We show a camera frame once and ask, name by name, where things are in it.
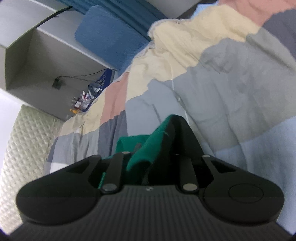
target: bedding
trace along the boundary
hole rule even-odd
[[[152,42],[93,103],[68,120],[45,173],[115,153],[171,114],[203,151],[276,183],[277,222],[296,232],[296,2],[220,0],[190,20],[160,20]]]

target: dark blue fabric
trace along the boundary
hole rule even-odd
[[[150,41],[149,36],[147,35],[147,32],[150,28],[150,25],[154,22],[151,21],[149,23],[145,23],[143,19],[139,16],[137,19],[136,16],[129,15],[128,12],[121,9],[119,6],[111,2],[110,0],[100,0],[98,2],[99,6],[104,7],[106,10],[108,10],[110,13],[114,14],[115,16],[119,17],[121,20],[125,21],[129,26],[133,27],[136,31],[138,31],[140,34],[142,34],[145,38],[147,38]]]
[[[101,0],[110,1],[126,12],[134,21],[141,24],[147,31],[149,30],[152,23],[159,20],[150,11],[148,11],[143,5],[137,0]]]
[[[75,38],[113,65],[119,74],[149,42],[129,24],[100,5],[89,9],[76,30]]]
[[[99,5],[100,0],[58,0],[61,3],[64,3],[68,6],[73,6],[73,8],[82,13],[86,14],[86,12],[92,7]],[[127,0],[117,0],[118,2],[127,2]],[[133,8],[133,5],[140,4],[142,5],[146,10],[148,10],[151,14],[153,14],[158,19],[164,19],[167,18],[161,11],[159,11],[157,8],[155,8],[153,5],[148,3],[146,0],[134,0],[136,3],[132,3],[130,7]]]

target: pink patch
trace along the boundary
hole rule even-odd
[[[125,110],[126,89],[129,72],[124,73],[120,81],[113,82],[106,88],[105,105],[101,116],[100,125],[113,119]]]
[[[262,26],[273,14],[296,7],[295,0],[219,0]]]

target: gray patch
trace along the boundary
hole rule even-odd
[[[188,124],[191,128],[191,130],[193,131],[196,139],[198,140],[203,152],[205,154],[208,154],[208,155],[211,155],[211,156],[214,156],[214,153],[213,151],[211,150],[211,148],[209,147],[209,144],[206,143],[205,139],[203,138],[203,136],[201,135],[200,133],[200,130],[197,128],[197,125],[196,123],[193,121],[193,119],[191,118],[190,115],[188,115]]]
[[[296,59],[296,9],[272,15],[263,28],[277,37]]]
[[[45,162],[43,166],[43,174],[48,175],[50,173],[50,168],[51,168],[52,162]]]
[[[151,80],[148,90],[126,103],[128,135],[149,135],[171,114],[185,111],[167,84]]]
[[[55,145],[57,144],[57,139],[58,137],[54,140],[54,143],[52,144],[49,154],[48,154],[48,158],[46,160],[46,162],[52,162],[53,156],[54,156],[54,149],[55,149]]]
[[[224,39],[173,80],[187,113],[216,152],[294,116],[296,62],[265,29],[247,42]]]
[[[128,135],[126,112],[122,111],[113,119],[102,124],[99,131],[99,140],[97,142],[98,154],[100,154],[102,158],[115,154],[118,139]]]
[[[99,130],[85,135],[71,133],[57,139],[52,162],[73,164],[91,155],[98,154]]]

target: green cloth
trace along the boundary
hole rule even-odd
[[[138,143],[141,144],[141,148],[132,155],[126,165],[125,184],[139,184],[141,182],[147,168],[154,162],[160,152],[163,135],[168,135],[165,130],[170,119],[171,115],[151,135],[119,138],[116,145],[116,153],[123,151],[133,152],[135,146]]]
[[[175,155],[198,161],[203,154],[190,126],[177,115],[168,116],[151,135],[119,138],[116,153],[124,151],[133,153],[123,160],[123,184],[129,185],[166,185],[174,175]]]
[[[104,181],[105,176],[106,176],[106,173],[103,172],[102,177],[101,177],[101,180],[100,180],[100,183],[99,183],[99,185],[98,185],[98,189],[100,189],[101,186],[103,185],[103,181]]]

